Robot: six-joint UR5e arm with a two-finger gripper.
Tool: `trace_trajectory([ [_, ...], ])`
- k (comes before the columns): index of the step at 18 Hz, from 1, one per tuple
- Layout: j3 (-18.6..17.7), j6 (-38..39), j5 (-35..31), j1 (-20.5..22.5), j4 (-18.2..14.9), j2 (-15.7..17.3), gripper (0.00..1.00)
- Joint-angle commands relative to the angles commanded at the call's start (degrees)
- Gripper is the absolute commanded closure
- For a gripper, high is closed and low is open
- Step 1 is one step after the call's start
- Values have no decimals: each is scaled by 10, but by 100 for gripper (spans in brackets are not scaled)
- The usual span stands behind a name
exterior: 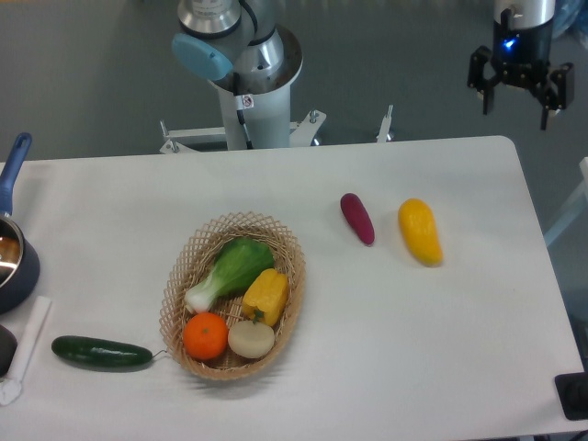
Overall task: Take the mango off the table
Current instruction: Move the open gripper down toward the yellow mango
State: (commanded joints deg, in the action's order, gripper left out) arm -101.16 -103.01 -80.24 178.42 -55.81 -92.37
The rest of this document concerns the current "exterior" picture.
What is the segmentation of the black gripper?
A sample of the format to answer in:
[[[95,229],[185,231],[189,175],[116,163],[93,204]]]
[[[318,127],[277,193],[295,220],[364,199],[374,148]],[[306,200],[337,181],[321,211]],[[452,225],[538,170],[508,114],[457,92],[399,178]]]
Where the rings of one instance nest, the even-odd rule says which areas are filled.
[[[492,111],[494,88],[500,82],[522,89],[541,88],[540,128],[549,115],[565,110],[575,95],[575,67],[566,62],[548,73],[555,3],[511,0],[493,3],[492,51],[480,46],[469,57],[467,86],[482,100],[482,114]],[[485,76],[490,66],[493,75]]]

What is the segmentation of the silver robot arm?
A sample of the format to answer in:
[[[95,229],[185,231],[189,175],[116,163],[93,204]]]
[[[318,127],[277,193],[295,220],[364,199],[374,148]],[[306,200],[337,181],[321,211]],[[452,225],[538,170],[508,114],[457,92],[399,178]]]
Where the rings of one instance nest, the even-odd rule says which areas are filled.
[[[540,126],[573,100],[572,63],[549,62],[555,22],[553,1],[496,1],[493,41],[469,58],[467,85],[490,111],[498,84],[528,91],[541,106]],[[295,36],[276,22],[272,1],[182,1],[175,58],[218,93],[223,126],[218,130],[173,131],[166,141],[204,142],[221,136],[231,151],[309,147],[326,120],[312,110],[290,119],[290,89],[303,56]]]

